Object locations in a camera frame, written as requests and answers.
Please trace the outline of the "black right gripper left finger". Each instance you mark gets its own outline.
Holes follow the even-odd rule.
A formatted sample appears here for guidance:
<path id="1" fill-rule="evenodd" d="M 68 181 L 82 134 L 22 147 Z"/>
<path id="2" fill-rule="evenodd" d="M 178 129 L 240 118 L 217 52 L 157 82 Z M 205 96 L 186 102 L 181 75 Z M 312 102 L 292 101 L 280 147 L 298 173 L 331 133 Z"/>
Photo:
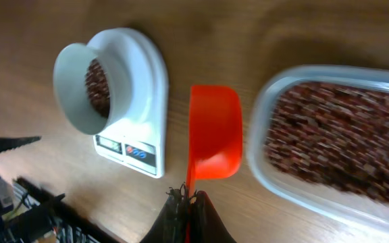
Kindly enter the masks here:
<path id="1" fill-rule="evenodd" d="M 188 223 L 188 187 L 169 187 L 167 200 L 151 229 L 140 243 L 185 243 Z"/>

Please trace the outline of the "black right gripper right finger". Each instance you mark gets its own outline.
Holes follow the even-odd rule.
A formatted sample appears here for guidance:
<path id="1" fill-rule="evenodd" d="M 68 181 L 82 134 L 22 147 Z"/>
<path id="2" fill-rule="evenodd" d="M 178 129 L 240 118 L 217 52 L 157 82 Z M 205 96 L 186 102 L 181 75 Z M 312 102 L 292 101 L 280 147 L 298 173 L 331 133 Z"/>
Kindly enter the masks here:
<path id="1" fill-rule="evenodd" d="M 190 243 L 236 243 L 207 193 L 198 191 L 190 206 Z"/>

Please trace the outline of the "red plastic scoop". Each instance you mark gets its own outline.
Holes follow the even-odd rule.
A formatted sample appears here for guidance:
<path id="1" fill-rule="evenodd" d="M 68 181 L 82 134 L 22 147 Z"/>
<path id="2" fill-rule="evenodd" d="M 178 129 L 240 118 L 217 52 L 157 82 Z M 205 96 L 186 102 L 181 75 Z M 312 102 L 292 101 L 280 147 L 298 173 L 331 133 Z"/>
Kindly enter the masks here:
<path id="1" fill-rule="evenodd" d="M 196 200 L 196 182 L 234 175 L 242 163 L 243 142 L 240 99 L 227 86 L 192 86 L 188 118 L 186 185 L 190 205 L 186 242 L 190 241 L 190 206 Z"/>

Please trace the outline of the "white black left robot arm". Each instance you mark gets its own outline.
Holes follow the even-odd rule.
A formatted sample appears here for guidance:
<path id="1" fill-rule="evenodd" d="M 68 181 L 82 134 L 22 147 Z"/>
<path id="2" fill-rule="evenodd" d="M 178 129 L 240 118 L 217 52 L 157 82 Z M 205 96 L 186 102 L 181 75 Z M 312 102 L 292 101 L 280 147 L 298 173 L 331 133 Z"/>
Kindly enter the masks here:
<path id="1" fill-rule="evenodd" d="M 116 242 L 98 225 L 24 178 L 11 186 L 0 177 L 0 242 L 38 242 L 48 233 L 57 242 Z"/>

